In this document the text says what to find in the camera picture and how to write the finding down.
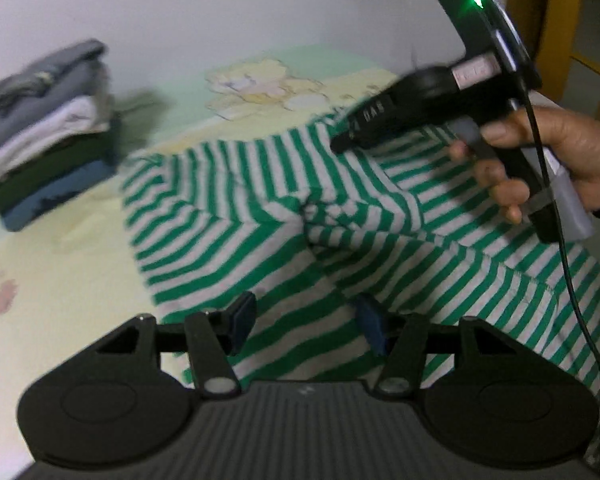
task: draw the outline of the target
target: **finger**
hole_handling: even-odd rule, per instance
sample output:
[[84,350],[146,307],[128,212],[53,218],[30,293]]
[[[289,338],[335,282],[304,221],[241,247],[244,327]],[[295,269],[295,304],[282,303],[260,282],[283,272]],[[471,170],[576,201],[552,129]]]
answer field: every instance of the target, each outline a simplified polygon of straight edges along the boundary
[[[555,108],[534,108],[540,138],[543,144],[558,146],[564,142],[567,129],[564,127],[565,114]],[[531,124],[526,110],[521,108],[502,121],[486,124],[480,133],[491,146],[515,148],[534,142]]]
[[504,182],[507,173],[499,160],[485,159],[478,160],[474,164],[474,177],[478,181],[478,186],[491,187]]
[[469,159],[470,155],[471,150],[462,140],[455,140],[449,145],[449,157],[451,160],[464,162]]
[[491,197],[501,206],[521,205],[529,200],[528,186],[518,179],[507,180],[489,190]]
[[522,210],[517,205],[510,205],[509,207],[501,207],[500,214],[507,219],[507,221],[513,225],[519,225],[522,223]]

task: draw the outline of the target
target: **stack of folded clothes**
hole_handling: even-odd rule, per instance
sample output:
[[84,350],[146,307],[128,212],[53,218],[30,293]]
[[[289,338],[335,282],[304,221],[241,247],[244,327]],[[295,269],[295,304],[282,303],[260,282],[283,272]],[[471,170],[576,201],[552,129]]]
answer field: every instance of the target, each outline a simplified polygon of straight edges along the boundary
[[19,231],[116,171],[106,47],[84,41],[0,81],[0,217]]

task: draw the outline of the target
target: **gray plastic handle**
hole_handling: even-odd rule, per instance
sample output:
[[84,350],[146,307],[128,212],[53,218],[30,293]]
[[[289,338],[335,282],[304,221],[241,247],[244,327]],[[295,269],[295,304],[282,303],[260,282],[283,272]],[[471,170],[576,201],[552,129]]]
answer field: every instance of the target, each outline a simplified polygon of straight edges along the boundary
[[[472,118],[461,117],[447,123],[448,128],[458,139],[463,140],[478,156],[478,158],[498,158],[493,148],[488,145],[480,134],[480,128]],[[526,160],[542,179],[540,161],[535,147],[521,148]],[[595,229],[591,215],[582,206],[580,197],[573,187],[569,172],[548,147],[544,147],[551,188],[554,192],[555,203],[560,214],[562,233],[566,242],[579,242],[593,236]],[[537,193],[523,207],[523,213],[529,215],[550,203],[550,194],[542,191]]]

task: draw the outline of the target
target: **label sticker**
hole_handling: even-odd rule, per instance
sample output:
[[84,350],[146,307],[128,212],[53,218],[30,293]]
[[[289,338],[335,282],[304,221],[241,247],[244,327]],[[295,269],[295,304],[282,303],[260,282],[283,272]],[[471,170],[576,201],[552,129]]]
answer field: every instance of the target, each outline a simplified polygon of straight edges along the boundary
[[487,81],[487,79],[491,79],[500,72],[500,65],[493,54],[474,57],[453,69],[454,78],[461,90],[482,81]]

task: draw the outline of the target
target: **striped shirt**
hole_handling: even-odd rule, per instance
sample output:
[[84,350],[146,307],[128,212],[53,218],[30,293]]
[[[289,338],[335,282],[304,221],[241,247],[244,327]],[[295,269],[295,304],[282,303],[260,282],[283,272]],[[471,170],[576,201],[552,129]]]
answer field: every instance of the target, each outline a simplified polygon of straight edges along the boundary
[[[448,131],[424,128],[340,156],[329,147],[335,134],[326,116],[262,140],[128,161],[126,226],[161,321],[222,309],[251,290],[258,319],[230,359],[243,384],[373,380],[382,361],[348,304],[369,292],[433,322],[481,317],[597,393],[557,248],[500,219],[469,166],[446,156]],[[600,349],[600,264],[580,245],[568,253]],[[424,385],[452,366],[430,356]]]

